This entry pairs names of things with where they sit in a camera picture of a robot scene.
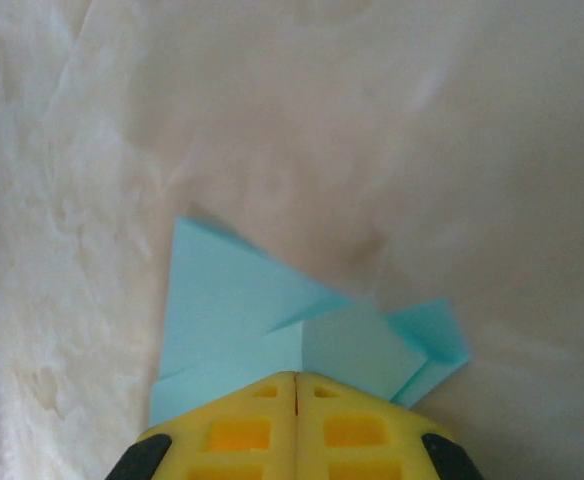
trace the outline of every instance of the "black rubber part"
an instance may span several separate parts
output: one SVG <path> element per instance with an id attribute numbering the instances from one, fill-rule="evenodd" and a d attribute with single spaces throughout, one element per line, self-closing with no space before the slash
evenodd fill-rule
<path id="1" fill-rule="evenodd" d="M 435 433 L 421 440 L 441 480 L 484 480 L 461 445 Z"/>
<path id="2" fill-rule="evenodd" d="M 125 451 L 105 480 L 152 480 L 170 445 L 172 439 L 164 433 L 135 443 Z"/>

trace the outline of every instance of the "white fabric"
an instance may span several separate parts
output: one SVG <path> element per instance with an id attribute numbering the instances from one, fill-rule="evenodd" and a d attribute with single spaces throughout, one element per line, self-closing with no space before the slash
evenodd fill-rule
<path id="1" fill-rule="evenodd" d="M 475 361 L 422 412 L 487 478 L 584 479 L 584 2 L 1 0 L 0 479 L 142 430 L 196 203 Z"/>

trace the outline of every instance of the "rectangular hole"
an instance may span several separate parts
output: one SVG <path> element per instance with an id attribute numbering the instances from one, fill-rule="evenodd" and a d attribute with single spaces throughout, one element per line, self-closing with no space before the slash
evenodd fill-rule
<path id="1" fill-rule="evenodd" d="M 396 463 L 340 463 L 329 467 L 329 480 L 401 480 L 401 466 Z"/>
<path id="2" fill-rule="evenodd" d="M 246 452 L 270 446 L 270 422 L 265 419 L 225 419 L 208 432 L 206 452 Z"/>
<path id="3" fill-rule="evenodd" d="M 324 424 L 328 447 L 387 445 L 389 438 L 380 418 L 367 415 L 330 417 Z"/>
<path id="4" fill-rule="evenodd" d="M 263 467 L 198 467 L 190 470 L 187 480 L 262 480 Z"/>

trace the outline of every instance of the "beige surface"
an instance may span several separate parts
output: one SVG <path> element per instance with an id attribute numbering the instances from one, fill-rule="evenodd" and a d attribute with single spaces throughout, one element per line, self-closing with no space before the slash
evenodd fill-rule
<path id="1" fill-rule="evenodd" d="M 454 298 L 420 406 L 492 480 L 584 479 L 584 2 L 0 0 L 0 479 L 143 428 L 174 216 Z"/>

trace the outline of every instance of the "light blue paper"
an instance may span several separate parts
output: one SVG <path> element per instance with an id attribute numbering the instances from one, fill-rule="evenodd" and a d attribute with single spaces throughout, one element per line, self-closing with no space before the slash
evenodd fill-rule
<path id="1" fill-rule="evenodd" d="M 218 229 L 177 220 L 159 378 L 350 303 Z"/>
<path id="2" fill-rule="evenodd" d="M 444 301 L 382 316 L 228 232 L 179 219 L 150 424 L 280 371 L 412 406 L 468 358 Z"/>
<path id="3" fill-rule="evenodd" d="M 394 313 L 388 322 L 414 350 L 427 356 L 425 365 L 392 399 L 411 408 L 470 360 L 470 352 L 447 300 L 416 305 Z"/>

